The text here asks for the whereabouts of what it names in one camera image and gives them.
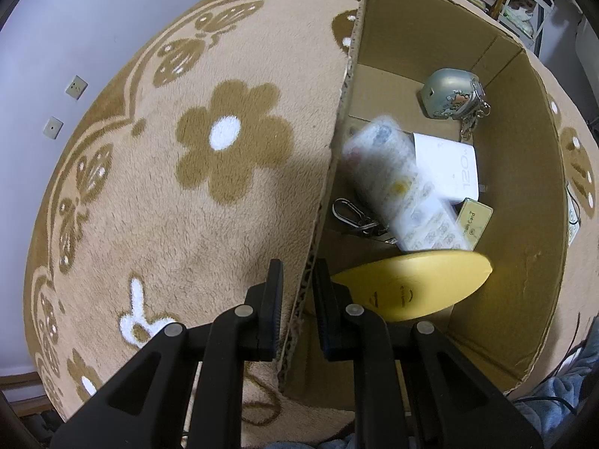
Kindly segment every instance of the plastic package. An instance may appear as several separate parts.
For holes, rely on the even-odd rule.
[[[362,198],[405,251],[468,250],[449,204],[416,166],[414,145],[389,116],[352,136],[343,161]]]

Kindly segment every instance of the beige blanket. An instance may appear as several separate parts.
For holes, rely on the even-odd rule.
[[[86,113],[44,195],[25,278],[29,349],[62,417],[168,322],[208,323],[241,303],[270,258],[285,264],[287,331],[309,277],[356,8],[203,0]],[[250,446],[321,441],[353,413],[282,397],[276,364],[264,363],[246,369],[243,419]]]

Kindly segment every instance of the yellow plate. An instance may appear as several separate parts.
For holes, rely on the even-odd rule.
[[[479,253],[436,250],[367,263],[331,279],[386,321],[404,321],[465,299],[492,271],[489,259]]]

